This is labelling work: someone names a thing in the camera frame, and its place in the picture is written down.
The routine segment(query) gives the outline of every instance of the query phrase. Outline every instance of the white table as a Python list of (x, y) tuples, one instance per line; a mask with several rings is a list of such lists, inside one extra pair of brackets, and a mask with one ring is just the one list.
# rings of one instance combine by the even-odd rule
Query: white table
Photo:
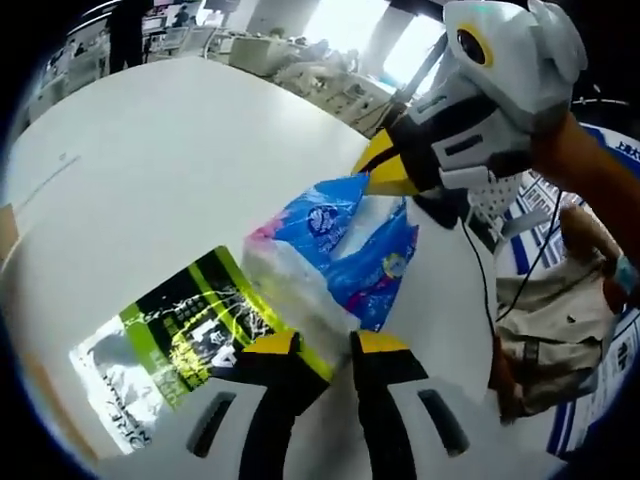
[[(213, 247), (226, 244), (239, 259), (247, 233), (309, 185), (347, 173), (366, 144), (295, 95), (200, 58), (101, 79), (19, 138), (1, 200), (15, 205), (22, 239), (4, 271), (2, 291), (12, 293), (3, 303), (14, 342), (46, 366), (99, 455), (118, 452), (86, 401), (71, 348)], [(491, 339), (478, 264), (460, 231), (413, 207), (410, 215), (418, 252), (388, 329), (431, 375), (479, 402)], [(476, 244), (495, 299), (493, 258)], [(290, 478), (320, 463), (370, 475), (349, 372), (300, 419), (290, 452)]]

